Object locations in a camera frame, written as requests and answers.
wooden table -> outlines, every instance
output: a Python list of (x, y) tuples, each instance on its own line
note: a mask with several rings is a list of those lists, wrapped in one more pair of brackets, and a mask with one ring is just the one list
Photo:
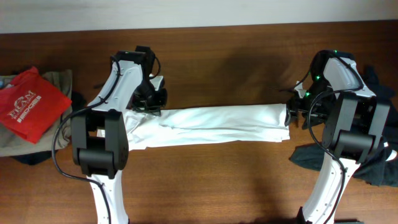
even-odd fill
[[(321, 49), (354, 53), (398, 90), (398, 21), (279, 24), (186, 29), (106, 30), (0, 35), (0, 72), (26, 65), (73, 70), (73, 89), (92, 100), (109, 76), (109, 56), (148, 45), (162, 62), (167, 109), (285, 103)], [(322, 127), (315, 128), (317, 134)], [(283, 143), (230, 142), (130, 152), (124, 205), (133, 223), (249, 223), (295, 217), (318, 172), (293, 165), (295, 146), (312, 139), (298, 124)], [(71, 148), (58, 153), (79, 174)], [(0, 223), (96, 223), (88, 184), (0, 158)], [(398, 189), (350, 181), (336, 218), (396, 223)]]

wooden tabletop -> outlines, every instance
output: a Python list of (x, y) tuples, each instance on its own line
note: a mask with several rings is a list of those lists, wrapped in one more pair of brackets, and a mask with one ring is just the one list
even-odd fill
[[(148, 45), (162, 63), (167, 109), (285, 103), (279, 88), (300, 80), (321, 49), (374, 65), (398, 91), (398, 21), (279, 24), (184, 29), (104, 30), (0, 35), (0, 73), (26, 65), (73, 71), (73, 89), (90, 101), (109, 76), (109, 56)], [(296, 146), (312, 143), (290, 125), (289, 141), (229, 142), (132, 151), (123, 170), (124, 206), (132, 223), (250, 223), (293, 218), (318, 172), (292, 164)], [(314, 130), (320, 136), (322, 126)], [(79, 174), (70, 147), (57, 154)], [(52, 161), (27, 166), (0, 158), (0, 223), (96, 223), (90, 186), (67, 179)], [(337, 219), (396, 223), (398, 189), (352, 179)]]

logo on red bag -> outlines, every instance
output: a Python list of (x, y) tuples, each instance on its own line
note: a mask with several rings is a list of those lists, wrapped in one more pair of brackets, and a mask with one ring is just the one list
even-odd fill
[(8, 115), (11, 116), (12, 119), (17, 119), (17, 121), (21, 123), (41, 98), (41, 96), (37, 96), (36, 93), (29, 90), (24, 96), (21, 96), (14, 102), (15, 108), (8, 113)]

white backdrop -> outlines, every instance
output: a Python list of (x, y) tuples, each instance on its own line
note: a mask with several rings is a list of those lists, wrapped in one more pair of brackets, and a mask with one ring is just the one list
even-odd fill
[(0, 33), (398, 19), (398, 0), (0, 0)]

beige cloth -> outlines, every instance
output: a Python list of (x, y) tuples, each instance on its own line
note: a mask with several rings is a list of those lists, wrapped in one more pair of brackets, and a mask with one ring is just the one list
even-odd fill
[[(49, 81), (69, 99), (72, 97), (72, 71), (65, 70), (64, 72), (47, 72), (42, 75), (44, 79)], [(7, 85), (15, 75), (0, 77), (5, 85)], [(55, 130), (58, 128), (61, 120), (72, 112), (72, 107), (69, 107), (51, 127), (43, 134), (37, 144), (27, 142), (14, 133), (9, 131), (6, 127), (0, 124), (0, 156), (18, 156), (30, 154), (34, 152), (42, 152), (51, 150), (52, 138)], [(70, 137), (70, 121), (68, 121), (58, 136), (56, 149), (63, 149), (69, 143)]]

